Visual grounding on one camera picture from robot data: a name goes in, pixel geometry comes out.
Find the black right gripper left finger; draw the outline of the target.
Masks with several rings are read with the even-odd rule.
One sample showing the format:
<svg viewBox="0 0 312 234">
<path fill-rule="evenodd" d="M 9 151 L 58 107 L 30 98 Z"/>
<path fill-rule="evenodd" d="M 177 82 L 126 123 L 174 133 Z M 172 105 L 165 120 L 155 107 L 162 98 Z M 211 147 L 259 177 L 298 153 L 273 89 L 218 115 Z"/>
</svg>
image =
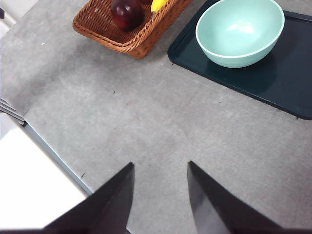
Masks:
<svg viewBox="0 0 312 234">
<path fill-rule="evenodd" d="M 128 163 L 77 206 L 44 229 L 58 234 L 124 234 L 132 206 L 135 166 Z"/>
</svg>

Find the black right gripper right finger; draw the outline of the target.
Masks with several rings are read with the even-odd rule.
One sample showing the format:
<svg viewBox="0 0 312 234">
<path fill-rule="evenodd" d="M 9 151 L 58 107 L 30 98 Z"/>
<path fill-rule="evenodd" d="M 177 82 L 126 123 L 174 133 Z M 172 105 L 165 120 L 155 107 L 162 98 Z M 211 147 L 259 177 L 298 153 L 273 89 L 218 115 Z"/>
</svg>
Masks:
<svg viewBox="0 0 312 234">
<path fill-rule="evenodd" d="M 189 200 L 199 234 L 274 234 L 284 229 L 188 162 Z"/>
</svg>

